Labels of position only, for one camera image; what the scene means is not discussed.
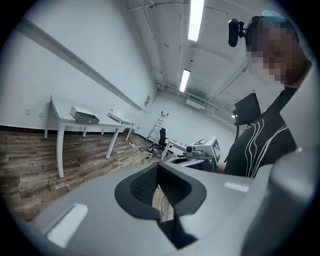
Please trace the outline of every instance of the wooden floor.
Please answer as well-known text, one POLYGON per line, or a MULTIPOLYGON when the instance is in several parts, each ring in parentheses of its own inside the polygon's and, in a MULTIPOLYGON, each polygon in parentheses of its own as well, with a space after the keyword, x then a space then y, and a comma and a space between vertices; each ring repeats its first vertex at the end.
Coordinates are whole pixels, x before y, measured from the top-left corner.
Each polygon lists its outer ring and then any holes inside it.
MULTIPOLYGON (((31 221, 52 201, 67 194, 83 182, 101 175, 120 172, 142 165, 137 150, 118 135, 111 156, 106 154, 112 134, 65 134, 63 138, 63 171, 60 179, 56 160, 56 134, 0 131, 0 194, 9 211, 23 220, 31 221)), ((135 135, 139 148, 151 142, 135 135)), ((158 162, 156 158, 146 159, 158 162)), ((162 220, 170 220, 173 210, 157 188, 153 206, 163 212, 162 220)))

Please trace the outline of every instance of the white table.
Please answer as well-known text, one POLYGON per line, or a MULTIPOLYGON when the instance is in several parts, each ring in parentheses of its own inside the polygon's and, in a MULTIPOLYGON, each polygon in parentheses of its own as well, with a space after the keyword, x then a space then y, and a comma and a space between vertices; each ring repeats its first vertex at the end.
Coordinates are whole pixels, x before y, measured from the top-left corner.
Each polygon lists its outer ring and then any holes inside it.
POLYGON ((172 145, 173 147, 177 148, 177 149, 180 149, 180 150, 182 150, 182 151, 186 151, 186 147, 185 147, 185 146, 181 146, 180 144, 175 143, 173 139, 169 139, 168 143, 167 143, 166 146, 165 146, 164 151, 163 151, 162 154, 161 154, 161 156, 162 156, 162 157, 161 157, 161 161, 165 158, 165 156, 166 156, 166 154, 167 154, 167 151, 168 151, 168 149, 169 149, 169 147, 170 147, 171 145, 172 145))
POLYGON ((64 168, 63 168, 63 162, 62 162, 62 149, 63 149, 63 142, 64 142, 64 132, 65 127, 71 126, 71 127, 84 127, 82 136, 86 136, 87 127, 114 127, 115 132, 113 135, 113 138, 111 140, 111 143, 109 145, 109 149, 106 153, 105 158, 108 159, 110 157, 112 148, 114 147, 114 144, 116 142, 116 138, 119 133, 119 128, 122 127, 120 123, 117 123, 116 121, 112 120, 108 116, 106 116, 103 113, 98 113, 96 111, 92 111, 94 115, 99 119, 99 124, 88 124, 88 123, 79 123, 76 122, 74 117, 70 114, 70 110, 72 106, 76 106, 79 108, 84 108, 87 110, 90 110, 87 106, 84 106, 83 104, 80 104, 78 102, 72 102, 69 100, 65 100, 59 97, 56 97, 54 95, 51 95, 51 100, 49 104, 48 114, 47 114, 47 120, 46 120, 46 126, 44 130, 44 138, 48 137, 48 124, 49 124, 49 114, 51 111, 51 108, 53 107, 54 113, 58 119, 59 125, 58 125, 58 134, 56 138, 56 163, 58 166, 58 175, 62 179, 64 177, 64 168))
MULTIPOLYGON (((121 125, 123 125, 123 124, 130 125, 130 130, 128 132, 128 135, 125 138, 125 141, 128 141, 130 133, 131 133, 132 128, 134 127, 135 123, 130 121, 130 120, 128 120, 128 119, 124 119, 124 118, 120 117, 119 115, 115 115, 113 113, 110 113, 110 112, 108 113, 108 117, 110 117, 111 119, 115 120, 116 122, 118 122, 121 125)), ((104 132, 105 132, 105 130, 102 128, 101 135, 104 135, 104 132)))

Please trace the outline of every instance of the ceiling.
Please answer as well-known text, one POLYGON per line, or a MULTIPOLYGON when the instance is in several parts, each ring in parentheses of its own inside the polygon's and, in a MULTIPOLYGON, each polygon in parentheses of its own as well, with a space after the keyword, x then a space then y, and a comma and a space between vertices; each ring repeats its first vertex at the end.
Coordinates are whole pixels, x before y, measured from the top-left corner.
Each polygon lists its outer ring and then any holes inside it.
POLYGON ((190 1, 124 0, 138 27, 149 57, 150 70, 158 85, 179 90, 184 69, 190 70, 185 91, 208 101, 213 116, 229 124, 235 103, 256 93, 261 111, 278 96, 283 87, 261 81, 247 66, 245 42, 228 45, 228 21, 236 18, 246 25, 264 10, 284 13, 266 0, 205 0, 197 42, 188 40, 190 1))

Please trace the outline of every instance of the office chair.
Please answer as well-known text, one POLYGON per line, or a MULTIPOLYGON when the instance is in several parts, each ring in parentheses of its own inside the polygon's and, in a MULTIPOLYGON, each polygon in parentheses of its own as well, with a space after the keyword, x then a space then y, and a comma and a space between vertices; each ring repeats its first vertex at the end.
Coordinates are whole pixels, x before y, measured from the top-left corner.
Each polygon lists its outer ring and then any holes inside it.
POLYGON ((159 142, 158 142, 159 146, 161 147, 160 150, 165 150, 165 148, 167 146, 166 139, 168 139, 166 137, 166 129, 165 128, 161 128, 161 130, 160 130, 160 139, 159 139, 159 142))

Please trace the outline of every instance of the person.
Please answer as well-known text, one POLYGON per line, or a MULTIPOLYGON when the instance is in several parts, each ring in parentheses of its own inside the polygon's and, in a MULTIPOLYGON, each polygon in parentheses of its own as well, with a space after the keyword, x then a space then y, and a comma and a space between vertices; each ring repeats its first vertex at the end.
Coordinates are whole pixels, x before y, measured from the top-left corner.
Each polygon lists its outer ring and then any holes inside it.
POLYGON ((284 84, 284 90, 231 146, 227 162, 218 172, 255 177, 259 167, 274 164, 297 146, 280 110, 297 91, 311 63, 304 54, 296 30, 281 16, 255 16, 245 30, 246 51, 253 63, 284 84))

